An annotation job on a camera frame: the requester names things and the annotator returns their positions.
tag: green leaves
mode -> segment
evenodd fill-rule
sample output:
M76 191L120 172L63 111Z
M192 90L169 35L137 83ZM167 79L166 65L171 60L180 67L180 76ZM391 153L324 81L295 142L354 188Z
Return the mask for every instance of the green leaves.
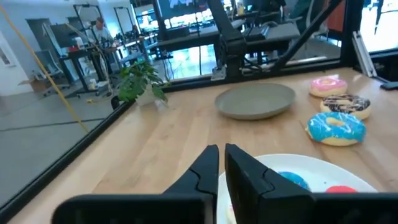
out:
M122 68L120 76L123 79L119 91L119 98L121 100L135 100L147 90L148 85L152 85L154 96L167 102L168 99L162 91L162 87L165 86L165 83L157 75L157 70L149 62L144 60L136 62L128 68Z

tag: wooden table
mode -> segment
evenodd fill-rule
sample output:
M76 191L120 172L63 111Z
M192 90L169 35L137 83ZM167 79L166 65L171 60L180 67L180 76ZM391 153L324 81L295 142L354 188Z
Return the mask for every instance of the wooden table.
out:
M339 75L349 83L350 93L372 101L363 144L331 147L308 138L304 127L319 112L320 101L308 95L308 86L322 75ZM379 82L348 68L258 82L287 85L296 91L297 99L285 113L262 121L225 118L214 106L217 95L248 83L170 93L168 108L133 106L11 223L49 223L55 207L74 195L161 193L209 144L218 145L223 172L227 142L253 156L292 153L316 157L351 171L380 191L398 190L397 92L380 90Z

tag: donut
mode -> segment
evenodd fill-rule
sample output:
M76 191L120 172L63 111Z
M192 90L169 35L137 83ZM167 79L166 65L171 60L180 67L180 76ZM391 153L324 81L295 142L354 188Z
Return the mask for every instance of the donut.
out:
M311 81L310 94L317 97L326 97L333 94L342 94L347 91L344 80L333 77L321 77Z
M358 119L366 119L371 113L371 101L351 94L335 94L322 99L322 112L342 112L352 114Z
M228 205L228 208L226 210L226 219L227 219L227 223L236 224L234 208L232 207L231 204Z
M305 190L310 190L310 187L308 186L307 182L301 176L294 174L292 172L278 172L278 174L290 180L291 182L299 185Z
M327 193L356 193L357 191L347 186L332 186L326 190Z
M308 120L306 131L313 140L331 146L350 146L362 142L366 135L361 120L340 112L316 114Z

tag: gray plate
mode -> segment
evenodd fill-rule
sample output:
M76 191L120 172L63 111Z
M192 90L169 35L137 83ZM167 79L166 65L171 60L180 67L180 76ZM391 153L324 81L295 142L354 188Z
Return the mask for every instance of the gray plate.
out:
M273 83L241 86L225 91L216 98L216 107L234 119L269 118L285 111L295 99L291 88Z

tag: blue frosted donut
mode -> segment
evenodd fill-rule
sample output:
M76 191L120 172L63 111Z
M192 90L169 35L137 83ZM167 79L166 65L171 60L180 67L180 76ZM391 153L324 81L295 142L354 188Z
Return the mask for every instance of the blue frosted donut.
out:
M301 176L294 174L292 172L278 172L278 174L290 180L291 182L299 185L305 190L310 190L310 187L308 186L307 182Z
M349 146L362 142L366 135L364 123L351 114L318 113L307 123L311 138L332 146Z

